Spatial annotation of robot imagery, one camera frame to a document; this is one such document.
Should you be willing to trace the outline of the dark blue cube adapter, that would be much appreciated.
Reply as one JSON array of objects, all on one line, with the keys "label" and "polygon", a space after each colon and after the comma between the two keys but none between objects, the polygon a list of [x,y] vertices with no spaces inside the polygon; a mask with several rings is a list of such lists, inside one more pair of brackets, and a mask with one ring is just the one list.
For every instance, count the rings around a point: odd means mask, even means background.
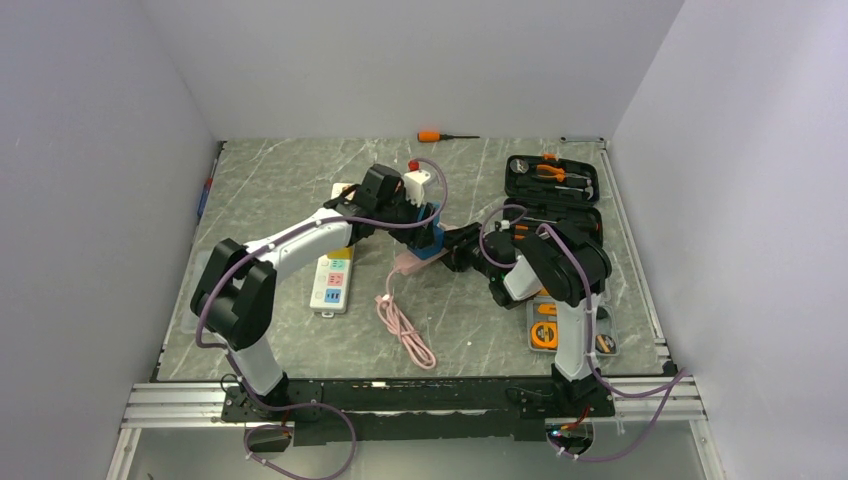
[{"label": "dark blue cube adapter", "polygon": [[430,229],[417,227],[411,230],[407,249],[421,259],[426,259],[434,253],[438,253],[444,245],[444,231],[434,232]]}]

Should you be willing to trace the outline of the light blue cube adapter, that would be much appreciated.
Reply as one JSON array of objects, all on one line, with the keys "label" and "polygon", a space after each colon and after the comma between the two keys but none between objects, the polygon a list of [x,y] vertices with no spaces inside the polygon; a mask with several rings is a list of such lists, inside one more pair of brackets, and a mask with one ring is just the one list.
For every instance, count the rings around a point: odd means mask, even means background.
[{"label": "light blue cube adapter", "polygon": [[439,202],[427,202],[418,210],[416,222],[420,223],[421,229],[430,229],[434,232],[440,232],[442,228],[439,226],[440,212],[442,204]]}]

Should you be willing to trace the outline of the white power strip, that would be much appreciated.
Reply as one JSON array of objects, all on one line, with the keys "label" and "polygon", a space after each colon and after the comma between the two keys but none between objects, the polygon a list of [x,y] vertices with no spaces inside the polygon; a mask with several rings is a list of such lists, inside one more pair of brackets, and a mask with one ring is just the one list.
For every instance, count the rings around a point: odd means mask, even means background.
[{"label": "white power strip", "polygon": [[321,256],[316,263],[310,309],[324,318],[347,311],[352,278],[353,258],[349,261],[331,260]]}]

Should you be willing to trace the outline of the black tool case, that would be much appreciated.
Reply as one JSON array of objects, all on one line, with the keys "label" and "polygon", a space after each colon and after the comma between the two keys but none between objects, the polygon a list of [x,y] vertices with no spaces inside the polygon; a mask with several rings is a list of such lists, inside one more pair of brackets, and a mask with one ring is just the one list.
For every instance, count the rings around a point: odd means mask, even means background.
[{"label": "black tool case", "polygon": [[[548,164],[564,169],[564,183],[539,181],[536,165]],[[516,220],[512,228],[517,238],[542,223],[567,221],[598,244],[603,243],[603,219],[595,204],[600,199],[600,181],[595,167],[560,158],[554,154],[512,155],[506,160],[504,175],[506,205],[518,205],[520,211],[505,211],[503,217]]]}]

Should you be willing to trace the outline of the grey tool tray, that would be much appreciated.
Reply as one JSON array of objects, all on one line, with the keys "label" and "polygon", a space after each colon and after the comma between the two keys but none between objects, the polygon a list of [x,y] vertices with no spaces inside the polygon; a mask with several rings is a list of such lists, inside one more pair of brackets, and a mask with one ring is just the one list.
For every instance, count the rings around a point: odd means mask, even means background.
[{"label": "grey tool tray", "polygon": [[[528,346],[531,351],[553,354],[555,351],[532,349],[529,340],[529,330],[537,322],[550,321],[557,324],[557,311],[550,297],[536,297],[526,303],[526,327],[528,330]],[[620,352],[619,338],[616,330],[613,312],[607,307],[600,306],[596,313],[594,348],[599,357],[614,357]]]}]

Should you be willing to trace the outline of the clear plastic screw box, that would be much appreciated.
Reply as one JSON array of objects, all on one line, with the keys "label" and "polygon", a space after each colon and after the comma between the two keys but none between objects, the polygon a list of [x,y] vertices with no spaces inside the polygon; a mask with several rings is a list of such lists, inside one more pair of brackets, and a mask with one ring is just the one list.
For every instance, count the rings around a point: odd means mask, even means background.
[{"label": "clear plastic screw box", "polygon": [[189,280],[186,287],[184,299],[182,300],[182,313],[179,318],[179,330],[186,335],[194,335],[198,323],[198,316],[191,310],[191,299],[197,288],[199,280],[211,256],[210,250],[200,251],[195,258],[190,270]]}]

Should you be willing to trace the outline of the pink power strip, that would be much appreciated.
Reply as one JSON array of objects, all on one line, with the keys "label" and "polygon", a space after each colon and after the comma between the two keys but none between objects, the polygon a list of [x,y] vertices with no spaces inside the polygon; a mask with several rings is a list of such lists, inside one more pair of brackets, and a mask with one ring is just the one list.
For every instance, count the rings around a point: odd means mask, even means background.
[{"label": "pink power strip", "polygon": [[404,251],[397,255],[391,273],[399,273],[404,276],[414,274],[424,267],[440,260],[448,253],[448,250],[442,248],[438,253],[434,253],[426,259],[421,259],[411,251]]}]

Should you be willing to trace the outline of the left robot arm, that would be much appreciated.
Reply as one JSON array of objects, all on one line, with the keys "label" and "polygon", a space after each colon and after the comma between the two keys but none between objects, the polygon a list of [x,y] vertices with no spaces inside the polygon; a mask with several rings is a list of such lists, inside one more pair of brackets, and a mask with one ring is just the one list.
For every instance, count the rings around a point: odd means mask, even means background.
[{"label": "left robot arm", "polygon": [[426,187],[442,177],[375,164],[307,219],[246,244],[226,238],[215,245],[190,301],[198,318],[195,342],[225,351],[258,417],[279,417],[289,401],[288,376],[267,338],[278,284],[377,230],[407,245],[432,244],[440,209],[426,202]]}]

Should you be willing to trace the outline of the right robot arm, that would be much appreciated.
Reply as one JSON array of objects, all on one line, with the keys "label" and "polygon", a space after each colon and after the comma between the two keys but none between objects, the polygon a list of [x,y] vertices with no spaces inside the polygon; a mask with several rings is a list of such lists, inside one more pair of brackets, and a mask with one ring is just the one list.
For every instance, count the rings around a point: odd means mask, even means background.
[{"label": "right robot arm", "polygon": [[552,386],[551,401],[564,415],[578,413],[590,399],[582,380],[593,375],[588,342],[598,297],[612,273],[608,254],[569,221],[542,223],[518,239],[503,231],[485,237],[481,233],[479,223],[446,231],[443,263],[452,271],[482,274],[493,300],[503,308],[548,292],[557,320],[554,367],[564,378]]}]

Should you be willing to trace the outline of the white cube adapter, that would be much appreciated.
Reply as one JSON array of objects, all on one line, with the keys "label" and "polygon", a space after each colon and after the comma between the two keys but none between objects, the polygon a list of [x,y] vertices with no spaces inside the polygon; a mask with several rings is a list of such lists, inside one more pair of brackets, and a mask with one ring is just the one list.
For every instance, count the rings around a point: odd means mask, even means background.
[{"label": "white cube adapter", "polygon": [[354,187],[353,183],[336,182],[332,186],[330,198],[335,199],[337,197],[340,197],[343,192],[348,191],[349,189],[351,189],[353,187]]}]

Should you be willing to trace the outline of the yellow cube adapter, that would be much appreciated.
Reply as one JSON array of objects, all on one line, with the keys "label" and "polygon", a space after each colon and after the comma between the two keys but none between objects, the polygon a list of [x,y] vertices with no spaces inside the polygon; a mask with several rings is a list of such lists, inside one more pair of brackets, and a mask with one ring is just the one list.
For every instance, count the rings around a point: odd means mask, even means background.
[{"label": "yellow cube adapter", "polygon": [[334,250],[332,252],[329,252],[327,254],[327,257],[331,260],[349,261],[353,258],[353,254],[354,254],[354,248],[352,246],[350,246],[350,247],[344,247],[344,248],[340,248],[340,249]]}]

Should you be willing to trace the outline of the orange pliers in case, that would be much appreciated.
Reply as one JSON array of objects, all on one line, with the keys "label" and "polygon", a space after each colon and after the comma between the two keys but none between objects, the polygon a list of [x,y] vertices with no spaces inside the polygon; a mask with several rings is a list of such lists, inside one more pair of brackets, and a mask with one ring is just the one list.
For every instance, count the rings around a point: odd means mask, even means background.
[{"label": "orange pliers in case", "polygon": [[559,167],[539,164],[535,166],[534,175],[539,181],[564,183],[567,178],[567,172]]}]

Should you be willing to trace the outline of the orange tape measure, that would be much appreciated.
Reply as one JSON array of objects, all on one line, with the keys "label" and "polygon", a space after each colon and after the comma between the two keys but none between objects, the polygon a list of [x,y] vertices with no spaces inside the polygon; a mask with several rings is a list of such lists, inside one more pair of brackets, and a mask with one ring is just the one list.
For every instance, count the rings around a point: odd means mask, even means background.
[{"label": "orange tape measure", "polygon": [[558,329],[555,322],[543,321],[533,324],[529,330],[532,349],[555,351],[558,348]]}]

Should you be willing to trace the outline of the blue red pen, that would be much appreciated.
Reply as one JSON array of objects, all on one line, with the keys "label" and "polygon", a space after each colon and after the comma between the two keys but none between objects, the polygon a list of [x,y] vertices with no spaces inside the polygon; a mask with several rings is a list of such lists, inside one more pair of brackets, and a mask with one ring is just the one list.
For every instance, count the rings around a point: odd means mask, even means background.
[{"label": "blue red pen", "polygon": [[198,199],[197,207],[196,207],[196,218],[197,218],[197,220],[200,220],[202,218],[204,211],[206,209],[206,205],[207,205],[209,194],[210,194],[213,182],[214,182],[214,177],[215,177],[215,174],[216,174],[218,163],[219,163],[219,158],[216,157],[213,160],[212,165],[210,167],[210,171],[208,172],[208,175],[207,175],[207,177],[206,177],[206,179],[203,183],[201,193],[200,193],[200,196],[199,196],[199,199]]}]

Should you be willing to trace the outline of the orange handled screwdriver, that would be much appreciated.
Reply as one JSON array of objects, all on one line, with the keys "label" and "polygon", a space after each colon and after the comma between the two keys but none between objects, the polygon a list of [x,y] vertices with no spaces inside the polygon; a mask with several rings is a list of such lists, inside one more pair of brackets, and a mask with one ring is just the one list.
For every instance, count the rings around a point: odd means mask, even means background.
[{"label": "orange handled screwdriver", "polygon": [[438,143],[450,140],[479,139],[477,135],[457,135],[438,131],[420,131],[416,135],[419,143]]}]

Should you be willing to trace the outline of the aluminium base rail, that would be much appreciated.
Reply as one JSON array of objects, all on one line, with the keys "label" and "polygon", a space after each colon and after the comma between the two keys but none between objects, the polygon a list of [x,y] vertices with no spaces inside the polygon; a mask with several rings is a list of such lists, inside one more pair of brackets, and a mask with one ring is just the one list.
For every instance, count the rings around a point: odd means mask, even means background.
[{"label": "aluminium base rail", "polygon": [[542,377],[412,380],[295,380],[291,400],[303,410],[287,416],[265,413],[233,382],[162,382],[136,384],[122,426],[191,428],[253,426],[278,421],[314,422],[315,403],[334,406],[347,415],[393,417],[404,414],[481,415],[509,412],[522,420],[572,421],[587,411],[591,418],[619,421],[704,421],[700,392],[686,377],[669,394],[659,391],[660,377],[611,379],[615,390],[574,406],[555,396]]}]

